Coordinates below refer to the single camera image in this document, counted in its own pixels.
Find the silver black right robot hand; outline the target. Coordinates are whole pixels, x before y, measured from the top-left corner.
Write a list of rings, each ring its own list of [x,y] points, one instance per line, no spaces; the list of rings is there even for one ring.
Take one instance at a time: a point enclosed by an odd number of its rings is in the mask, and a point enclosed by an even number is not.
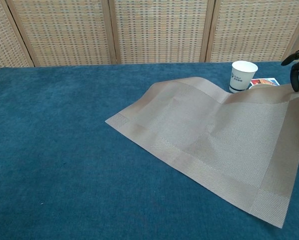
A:
[[[293,54],[286,57],[282,61],[281,65],[286,66],[286,65],[290,64],[291,62],[293,62],[295,60],[299,60],[299,50],[297,50]],[[291,83],[292,89],[295,92],[298,92],[299,91],[299,62],[295,63],[291,67],[291,70],[290,70],[290,83]]]

